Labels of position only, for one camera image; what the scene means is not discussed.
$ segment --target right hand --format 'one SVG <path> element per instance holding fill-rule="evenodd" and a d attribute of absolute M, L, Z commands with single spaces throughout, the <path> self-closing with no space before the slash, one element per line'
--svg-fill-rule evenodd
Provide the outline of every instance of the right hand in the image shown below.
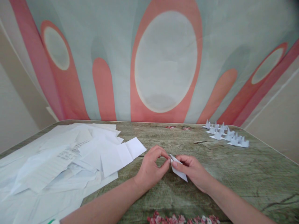
<path fill-rule="evenodd" d="M 203 193 L 207 193 L 207 190 L 212 184 L 211 182 L 215 180 L 214 177 L 205 170 L 194 156 L 177 155 L 176 159 L 183 164 L 172 162 L 173 167 L 185 173 L 198 189 Z"/>

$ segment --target forearm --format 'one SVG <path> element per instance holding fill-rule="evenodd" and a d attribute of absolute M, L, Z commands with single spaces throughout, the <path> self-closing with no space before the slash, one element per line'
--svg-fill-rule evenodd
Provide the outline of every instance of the forearm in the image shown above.
<path fill-rule="evenodd" d="M 234 224 L 275 223 L 214 178 L 207 193 Z"/>
<path fill-rule="evenodd" d="M 145 192 L 146 190 L 138 186 L 131 178 L 69 214 L 60 223 L 117 223 L 129 207 Z"/>

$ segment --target wall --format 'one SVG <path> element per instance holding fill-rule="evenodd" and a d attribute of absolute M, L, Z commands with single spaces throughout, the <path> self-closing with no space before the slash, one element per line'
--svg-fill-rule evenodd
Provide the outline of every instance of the wall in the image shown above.
<path fill-rule="evenodd" d="M 299 164 L 298 85 L 297 70 L 246 130 Z"/>
<path fill-rule="evenodd" d="M 0 31 L 0 153 L 54 123 L 48 106 Z"/>

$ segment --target table surface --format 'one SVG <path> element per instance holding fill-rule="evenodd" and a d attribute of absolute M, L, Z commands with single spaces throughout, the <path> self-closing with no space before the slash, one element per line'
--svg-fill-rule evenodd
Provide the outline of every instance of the table surface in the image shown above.
<path fill-rule="evenodd" d="M 200 124 L 65 120 L 5 151 L 0 158 L 57 125 L 72 123 L 116 124 L 117 130 L 121 131 L 119 137 L 125 142 L 137 137 L 148 150 L 158 144 L 172 155 L 194 156 L 212 176 L 277 223 L 299 223 L 299 166 L 236 126 L 230 126 L 230 129 L 245 136 L 250 141 L 249 148 L 231 146 L 225 140 L 210 138 Z M 82 205 L 136 175 L 144 154 L 121 169 L 117 180 L 86 197 Z M 164 161 L 160 158 L 157 164 L 160 166 Z M 147 217 L 152 216 L 155 210 L 162 217 L 183 214 L 186 218 L 193 218 L 213 214 L 222 223 L 231 223 L 208 195 L 200 192 L 190 180 L 186 183 L 179 178 L 171 168 L 156 186 L 130 207 L 120 223 L 148 223 Z"/>

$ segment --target pile of paper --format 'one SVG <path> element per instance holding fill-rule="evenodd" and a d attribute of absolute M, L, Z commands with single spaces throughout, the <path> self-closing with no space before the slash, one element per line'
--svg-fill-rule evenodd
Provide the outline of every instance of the pile of paper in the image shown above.
<path fill-rule="evenodd" d="M 0 223 L 47 223 L 118 178 L 146 151 L 113 124 L 57 126 L 0 160 Z"/>

